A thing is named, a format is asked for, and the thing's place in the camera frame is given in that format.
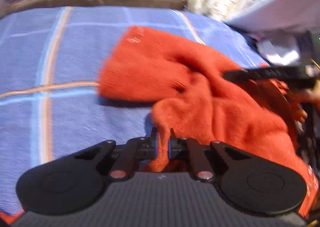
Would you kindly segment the person right hand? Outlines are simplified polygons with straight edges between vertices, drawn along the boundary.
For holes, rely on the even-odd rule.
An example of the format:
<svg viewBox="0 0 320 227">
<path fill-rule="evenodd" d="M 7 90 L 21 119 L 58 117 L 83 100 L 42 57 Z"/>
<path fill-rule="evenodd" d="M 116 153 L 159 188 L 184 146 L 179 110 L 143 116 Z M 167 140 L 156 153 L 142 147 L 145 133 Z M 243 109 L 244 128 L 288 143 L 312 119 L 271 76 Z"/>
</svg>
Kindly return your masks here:
<svg viewBox="0 0 320 227">
<path fill-rule="evenodd" d="M 302 103 L 314 104 L 319 109 L 319 96 L 319 88 L 288 92 L 287 100 L 294 120 L 303 123 L 308 117 L 306 111 L 302 108 Z"/>
</svg>

